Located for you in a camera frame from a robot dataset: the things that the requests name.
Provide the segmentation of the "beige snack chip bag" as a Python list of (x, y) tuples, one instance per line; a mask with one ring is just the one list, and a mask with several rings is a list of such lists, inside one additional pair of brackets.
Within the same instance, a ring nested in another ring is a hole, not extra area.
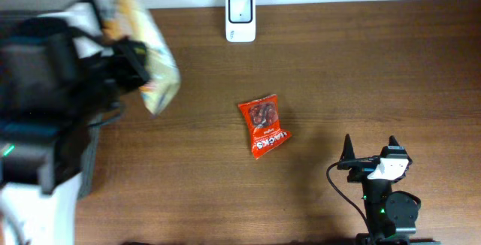
[(127, 36), (145, 43), (150, 81), (140, 88), (146, 109), (159, 115), (180, 89), (177, 64), (152, 14), (139, 0), (112, 0), (105, 31), (112, 39)]

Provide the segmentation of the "red Hacks candy bag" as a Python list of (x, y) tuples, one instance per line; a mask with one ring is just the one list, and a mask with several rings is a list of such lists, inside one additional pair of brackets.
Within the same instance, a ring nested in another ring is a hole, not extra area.
[(277, 94), (241, 103), (237, 107), (246, 121), (255, 159), (260, 159), (291, 138), (292, 133), (280, 125)]

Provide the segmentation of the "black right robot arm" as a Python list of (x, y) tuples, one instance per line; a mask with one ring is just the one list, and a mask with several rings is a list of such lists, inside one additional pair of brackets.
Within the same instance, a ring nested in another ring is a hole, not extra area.
[[(392, 185), (401, 181), (413, 163), (407, 151), (392, 135), (377, 156), (357, 158), (352, 141), (346, 135), (338, 162), (326, 170), (331, 187), (361, 215), (367, 232), (357, 234), (356, 244), (436, 244), (429, 239), (412, 239), (416, 233), (416, 220), (422, 207), (417, 196), (394, 191)], [(348, 183), (362, 185), (364, 210), (346, 197), (330, 177), (333, 168), (348, 172)]]

